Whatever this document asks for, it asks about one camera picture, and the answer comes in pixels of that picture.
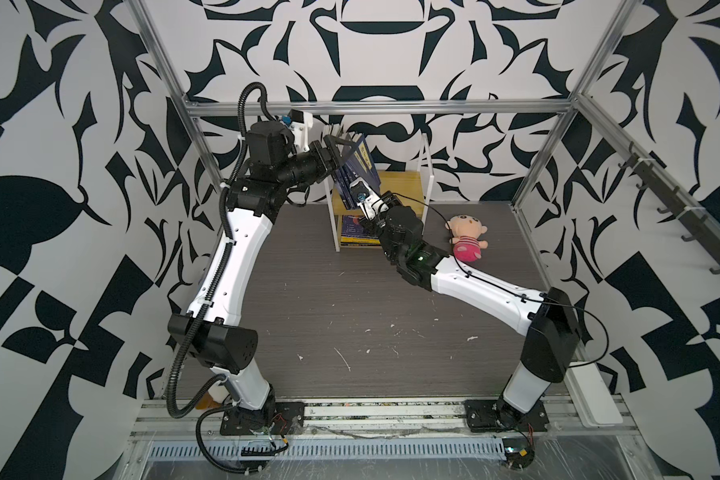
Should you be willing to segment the navy book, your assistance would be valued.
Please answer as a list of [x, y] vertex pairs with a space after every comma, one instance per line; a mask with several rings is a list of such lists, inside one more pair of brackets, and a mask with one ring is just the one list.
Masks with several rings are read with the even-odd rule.
[[354, 180], [357, 178], [364, 179], [377, 193], [381, 186], [381, 179], [364, 135], [354, 154], [344, 161], [343, 168], [347, 179], [334, 180], [334, 184], [338, 189], [338, 195], [344, 208], [346, 210], [355, 210], [357, 204], [350, 193], [350, 184]]
[[357, 150], [358, 144], [361, 142], [363, 135], [360, 133], [347, 132], [345, 135], [339, 137], [336, 140], [337, 148], [340, 153], [340, 157], [346, 160], [352, 156]]

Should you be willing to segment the purple book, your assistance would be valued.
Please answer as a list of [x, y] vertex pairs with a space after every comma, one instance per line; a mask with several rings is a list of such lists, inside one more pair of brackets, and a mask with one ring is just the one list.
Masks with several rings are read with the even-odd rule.
[[368, 233], [360, 224], [361, 216], [343, 215], [340, 226], [340, 242], [349, 241], [350, 239], [375, 239], [375, 236]]

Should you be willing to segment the yellow cartoon book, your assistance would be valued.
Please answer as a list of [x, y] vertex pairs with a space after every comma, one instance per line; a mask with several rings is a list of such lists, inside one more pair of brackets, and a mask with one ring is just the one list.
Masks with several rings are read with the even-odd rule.
[[350, 239], [349, 241], [341, 241], [341, 248], [380, 248], [381, 244], [375, 239]]

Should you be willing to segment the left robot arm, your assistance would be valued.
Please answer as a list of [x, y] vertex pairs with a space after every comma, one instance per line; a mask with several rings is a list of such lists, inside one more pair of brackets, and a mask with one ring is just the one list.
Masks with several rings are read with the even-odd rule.
[[225, 389], [219, 406], [200, 414], [194, 432], [201, 455], [233, 475], [259, 473], [289, 447], [287, 440], [271, 442], [253, 461], [245, 449], [232, 463], [214, 456], [203, 441], [203, 423], [215, 414], [229, 416], [247, 433], [272, 433], [276, 397], [254, 359], [258, 334], [240, 325], [253, 267], [290, 194], [307, 192], [346, 162], [341, 138], [309, 141], [307, 113], [292, 110], [278, 118], [270, 113], [267, 98], [260, 82], [248, 84], [240, 94], [240, 152], [232, 173], [220, 183], [217, 248], [196, 297], [168, 325], [177, 350], [164, 389], [167, 412], [184, 418], [212, 387]]

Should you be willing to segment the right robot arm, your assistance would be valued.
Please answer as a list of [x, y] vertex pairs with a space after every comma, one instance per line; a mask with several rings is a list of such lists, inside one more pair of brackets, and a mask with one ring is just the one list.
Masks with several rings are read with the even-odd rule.
[[478, 414], [477, 431], [518, 430], [529, 422], [552, 384], [566, 373], [585, 367], [575, 361], [581, 342], [579, 314], [559, 289], [540, 291], [520, 287], [479, 272], [457, 256], [460, 246], [482, 248], [478, 238], [485, 227], [476, 218], [458, 215], [444, 221], [451, 250], [424, 238], [424, 225], [414, 211], [391, 192], [380, 198], [363, 195], [361, 224], [380, 242], [387, 260], [409, 284], [465, 302], [511, 327], [524, 338], [520, 360], [499, 399], [487, 414]]

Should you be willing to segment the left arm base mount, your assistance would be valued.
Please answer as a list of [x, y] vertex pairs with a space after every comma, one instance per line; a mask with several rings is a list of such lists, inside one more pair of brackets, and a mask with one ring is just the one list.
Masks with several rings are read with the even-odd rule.
[[303, 402], [268, 402], [260, 410], [234, 406], [223, 414], [220, 434], [243, 436], [254, 434], [287, 435], [303, 426]]

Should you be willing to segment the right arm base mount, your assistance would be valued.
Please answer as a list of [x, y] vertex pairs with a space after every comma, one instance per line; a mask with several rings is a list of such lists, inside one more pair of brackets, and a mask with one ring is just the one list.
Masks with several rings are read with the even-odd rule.
[[546, 432], [549, 416], [541, 401], [522, 413], [503, 399], [465, 400], [463, 402], [468, 429], [473, 433], [520, 431], [535, 434]]

